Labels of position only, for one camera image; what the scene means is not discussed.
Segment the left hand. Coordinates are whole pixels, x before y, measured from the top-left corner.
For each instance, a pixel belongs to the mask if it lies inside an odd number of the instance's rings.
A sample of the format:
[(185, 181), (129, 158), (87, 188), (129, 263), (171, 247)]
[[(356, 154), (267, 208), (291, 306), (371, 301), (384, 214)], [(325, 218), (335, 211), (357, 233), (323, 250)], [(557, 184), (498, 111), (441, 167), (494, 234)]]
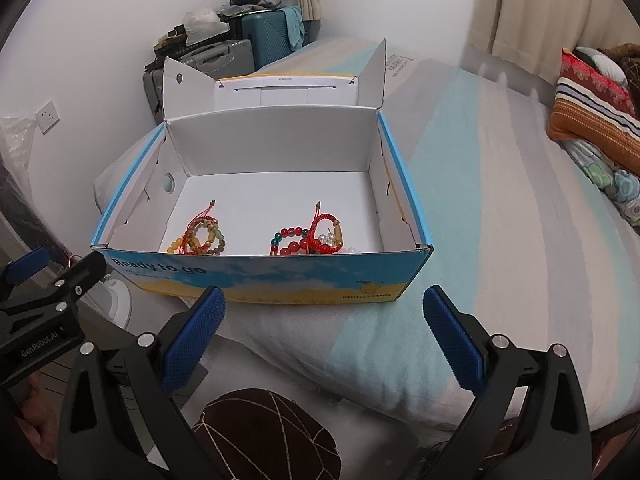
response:
[(18, 426), (35, 451), (44, 459), (58, 462), (58, 419), (43, 395), (40, 374), (27, 377), (28, 396), (22, 403)]

